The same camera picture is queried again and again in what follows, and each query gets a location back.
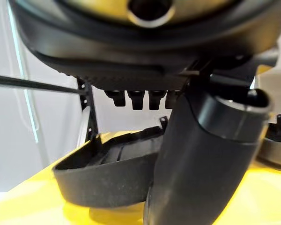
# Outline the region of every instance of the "black plastic housing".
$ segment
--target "black plastic housing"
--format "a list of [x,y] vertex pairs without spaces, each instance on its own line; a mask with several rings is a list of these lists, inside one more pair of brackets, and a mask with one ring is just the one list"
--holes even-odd
[[281,34],[281,0],[240,0],[200,20],[147,30],[100,21],[62,1],[9,0],[25,45],[103,90],[180,90],[203,56],[253,55]]
[[267,129],[272,104],[256,92],[236,102],[194,82],[179,98],[156,161],[144,224],[208,225],[217,219]]

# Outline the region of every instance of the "metal rod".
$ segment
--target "metal rod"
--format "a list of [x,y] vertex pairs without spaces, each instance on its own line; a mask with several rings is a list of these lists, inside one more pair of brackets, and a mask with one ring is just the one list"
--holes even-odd
[[66,88],[66,87],[61,87],[61,86],[57,86],[57,85],[23,80],[23,79],[7,77],[7,76],[0,76],[0,86],[57,91],[57,92],[73,93],[73,94],[79,94],[79,95],[88,94],[87,91],[85,91],[85,90]]
[[88,141],[87,135],[89,133],[89,119],[91,119],[89,114],[90,114],[90,106],[87,106],[85,107],[84,110],[82,110],[79,136],[76,145],[77,148],[82,146],[86,141]]

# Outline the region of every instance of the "black metal frame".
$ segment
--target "black metal frame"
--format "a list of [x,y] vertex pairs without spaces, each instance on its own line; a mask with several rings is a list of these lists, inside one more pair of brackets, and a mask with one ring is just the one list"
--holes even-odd
[[81,109],[90,106],[89,121],[86,140],[91,140],[98,134],[98,126],[96,119],[96,110],[93,98],[92,86],[81,79],[77,79],[78,89],[66,88],[58,85],[52,85],[42,82],[35,82],[29,80],[23,80],[13,77],[0,76],[0,86],[13,87],[13,88],[24,88],[33,90],[46,90],[46,91],[56,91],[64,93],[72,93],[80,95]]

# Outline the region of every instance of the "hole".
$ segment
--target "hole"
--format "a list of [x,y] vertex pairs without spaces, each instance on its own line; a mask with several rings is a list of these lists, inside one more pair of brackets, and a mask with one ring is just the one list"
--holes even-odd
[[170,0],[132,0],[128,8],[138,18],[152,21],[166,15],[171,6]]
[[155,28],[167,23],[175,13],[172,0],[130,0],[128,18],[144,28]]

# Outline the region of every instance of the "detached plastic panel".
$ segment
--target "detached plastic panel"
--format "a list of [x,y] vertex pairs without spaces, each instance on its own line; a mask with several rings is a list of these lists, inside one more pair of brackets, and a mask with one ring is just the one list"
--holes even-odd
[[258,158],[271,167],[281,169],[281,114],[277,115],[276,124],[269,124]]
[[101,142],[100,136],[54,168],[63,197],[93,208],[116,208],[146,200],[163,130],[152,127]]

